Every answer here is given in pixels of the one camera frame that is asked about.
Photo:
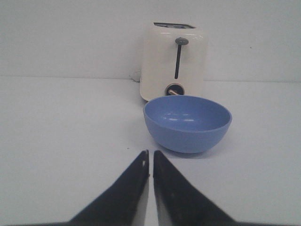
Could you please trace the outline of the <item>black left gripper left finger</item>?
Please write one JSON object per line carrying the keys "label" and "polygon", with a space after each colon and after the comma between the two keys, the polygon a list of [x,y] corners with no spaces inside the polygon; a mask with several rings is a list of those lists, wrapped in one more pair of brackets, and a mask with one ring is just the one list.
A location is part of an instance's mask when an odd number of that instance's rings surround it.
{"label": "black left gripper left finger", "polygon": [[149,191],[149,152],[142,151],[120,177],[73,217],[71,223],[144,223]]}

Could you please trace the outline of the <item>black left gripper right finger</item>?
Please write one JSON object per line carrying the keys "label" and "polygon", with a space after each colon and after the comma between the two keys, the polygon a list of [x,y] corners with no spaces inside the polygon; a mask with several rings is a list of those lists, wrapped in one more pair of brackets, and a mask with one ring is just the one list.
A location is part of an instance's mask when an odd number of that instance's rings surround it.
{"label": "black left gripper right finger", "polygon": [[160,223],[235,222],[197,190],[159,150],[154,152],[153,179]]}

